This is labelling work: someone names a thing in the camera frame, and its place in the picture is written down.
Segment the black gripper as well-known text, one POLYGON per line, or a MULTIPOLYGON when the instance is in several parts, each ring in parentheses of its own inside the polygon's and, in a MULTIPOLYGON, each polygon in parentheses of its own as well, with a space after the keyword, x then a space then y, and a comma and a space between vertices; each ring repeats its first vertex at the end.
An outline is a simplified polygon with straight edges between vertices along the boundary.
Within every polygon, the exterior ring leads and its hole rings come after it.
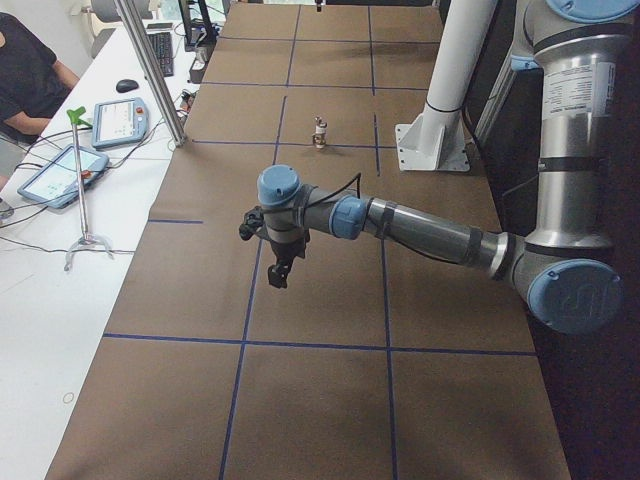
POLYGON ((271 286, 280 289, 287 288, 287 277, 289 275, 291 265, 296 258, 304 259, 306 257, 306 245, 309 241, 309 235, 305 234, 293 242, 282 243, 271 241, 271 249, 276 257, 276 264, 268 269, 268 282, 271 286))

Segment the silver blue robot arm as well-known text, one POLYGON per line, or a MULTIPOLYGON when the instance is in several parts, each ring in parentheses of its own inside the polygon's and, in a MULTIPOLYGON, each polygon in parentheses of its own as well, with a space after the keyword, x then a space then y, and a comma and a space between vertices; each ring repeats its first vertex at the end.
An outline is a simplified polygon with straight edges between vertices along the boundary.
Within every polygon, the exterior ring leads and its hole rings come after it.
POLYGON ((535 229, 524 237, 490 233, 360 193, 357 180, 334 192, 303 183, 287 165, 265 169, 243 239, 269 242, 269 283, 287 284, 312 231, 353 240, 369 233, 422 256, 478 268, 510 283, 543 324, 565 334, 611 321, 623 297, 601 232, 602 143, 616 60, 631 39, 635 1, 520 1, 513 69, 544 74, 535 229))

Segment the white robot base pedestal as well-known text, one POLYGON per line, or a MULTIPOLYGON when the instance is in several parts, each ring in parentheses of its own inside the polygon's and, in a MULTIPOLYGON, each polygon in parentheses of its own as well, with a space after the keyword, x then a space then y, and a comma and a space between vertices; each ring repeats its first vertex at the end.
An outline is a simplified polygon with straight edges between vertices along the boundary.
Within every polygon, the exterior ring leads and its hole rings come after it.
POLYGON ((495 0, 450 3, 424 109, 412 123, 395 126, 402 171, 470 170, 461 115, 496 6, 495 0))

